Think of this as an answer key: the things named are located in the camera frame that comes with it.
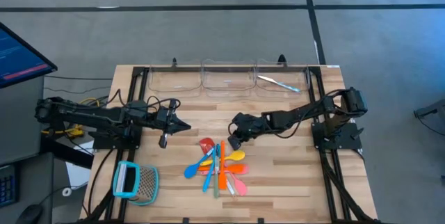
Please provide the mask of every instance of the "yellow cable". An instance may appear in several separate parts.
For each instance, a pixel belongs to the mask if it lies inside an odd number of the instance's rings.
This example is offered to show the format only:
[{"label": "yellow cable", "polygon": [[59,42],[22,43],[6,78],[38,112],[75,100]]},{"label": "yellow cable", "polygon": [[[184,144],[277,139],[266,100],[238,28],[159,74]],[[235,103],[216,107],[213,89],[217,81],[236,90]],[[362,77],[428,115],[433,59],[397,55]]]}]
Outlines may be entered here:
[{"label": "yellow cable", "polygon": [[[100,106],[99,101],[96,98],[94,98],[94,97],[86,98],[86,99],[82,100],[81,102],[79,102],[79,104],[83,104],[83,103],[89,102],[89,101],[92,101],[92,102],[96,101],[97,106]],[[73,132],[73,131],[81,131],[81,130],[82,130],[82,125],[75,124],[75,126],[73,128],[71,128],[71,129],[66,129],[65,131],[55,131],[54,133],[55,134],[64,134],[64,133],[70,133],[70,132]],[[49,131],[42,130],[41,133],[42,134],[49,134]]]}]

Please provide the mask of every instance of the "orange fork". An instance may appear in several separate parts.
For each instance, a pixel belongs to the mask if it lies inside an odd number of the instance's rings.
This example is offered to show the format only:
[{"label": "orange fork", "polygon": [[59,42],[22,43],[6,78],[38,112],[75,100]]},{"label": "orange fork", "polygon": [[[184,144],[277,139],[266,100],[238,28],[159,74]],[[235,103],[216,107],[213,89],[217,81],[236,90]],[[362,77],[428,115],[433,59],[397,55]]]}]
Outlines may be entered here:
[{"label": "orange fork", "polygon": [[224,156],[225,156],[225,142],[224,141],[221,141],[220,155],[221,155],[221,161],[220,161],[221,173],[220,173],[220,177],[219,177],[220,181],[218,182],[218,185],[220,187],[220,190],[226,190],[227,189],[227,184],[226,184],[227,178],[226,178],[225,172],[224,172],[224,169],[225,169],[224,168]]}]

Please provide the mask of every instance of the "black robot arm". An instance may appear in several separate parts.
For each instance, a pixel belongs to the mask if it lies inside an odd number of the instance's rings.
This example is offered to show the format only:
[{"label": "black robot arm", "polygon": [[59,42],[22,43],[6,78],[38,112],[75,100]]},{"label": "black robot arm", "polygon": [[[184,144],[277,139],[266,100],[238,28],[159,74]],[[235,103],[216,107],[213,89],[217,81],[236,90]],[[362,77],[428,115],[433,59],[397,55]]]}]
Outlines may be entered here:
[{"label": "black robot arm", "polygon": [[162,130],[159,145],[165,148],[168,134],[191,128],[176,116],[177,106],[173,99],[168,108],[159,105],[156,112],[148,112],[148,107],[144,101],[134,101],[123,107],[106,109],[51,97],[38,100],[35,117],[41,123],[49,123],[50,129],[65,129],[64,122],[96,128],[97,131],[89,132],[95,138],[95,149],[139,148],[142,127]]},{"label": "black robot arm", "polygon": [[[341,107],[334,103],[334,98],[341,96]],[[260,117],[238,113],[229,125],[236,125],[237,129],[230,133],[230,145],[237,150],[241,143],[262,134],[281,134],[300,123],[319,115],[333,113],[334,117],[324,122],[324,137],[334,137],[340,128],[351,118],[357,118],[368,111],[362,93],[354,88],[334,90],[320,100],[298,107],[290,111],[269,111],[261,113]]]}]

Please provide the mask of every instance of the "blue spoon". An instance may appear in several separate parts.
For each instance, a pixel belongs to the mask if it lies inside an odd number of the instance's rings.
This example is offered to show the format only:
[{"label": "blue spoon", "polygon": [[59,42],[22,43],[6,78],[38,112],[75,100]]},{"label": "blue spoon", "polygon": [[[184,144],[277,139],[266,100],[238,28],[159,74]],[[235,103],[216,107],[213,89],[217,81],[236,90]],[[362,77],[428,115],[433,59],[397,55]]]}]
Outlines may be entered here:
[{"label": "blue spoon", "polygon": [[210,170],[209,170],[209,174],[206,177],[206,181],[204,182],[204,186],[202,186],[202,191],[204,193],[207,191],[207,189],[209,187],[211,174],[213,172],[213,168],[215,167],[215,163],[216,163],[216,151],[215,151],[215,148],[213,149],[212,159],[213,159],[213,163],[211,164],[211,167],[210,167]]},{"label": "blue spoon", "polygon": [[200,161],[198,161],[195,165],[190,165],[186,168],[186,170],[184,171],[184,177],[187,179],[192,178],[193,176],[196,175],[197,169],[200,167],[201,162],[205,161],[207,158],[209,158],[210,154],[213,152],[213,149],[215,149],[214,147],[212,149],[210,149],[205,155],[204,157],[202,157],[200,159]]}]

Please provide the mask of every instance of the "keyboard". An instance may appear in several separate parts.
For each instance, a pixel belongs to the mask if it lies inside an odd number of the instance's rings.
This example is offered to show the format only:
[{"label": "keyboard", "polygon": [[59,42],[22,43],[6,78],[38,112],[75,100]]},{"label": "keyboard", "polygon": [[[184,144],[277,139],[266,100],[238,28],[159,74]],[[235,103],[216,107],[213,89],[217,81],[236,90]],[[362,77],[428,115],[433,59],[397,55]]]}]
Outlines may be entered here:
[{"label": "keyboard", "polygon": [[14,165],[0,167],[0,207],[18,200],[18,178]]}]

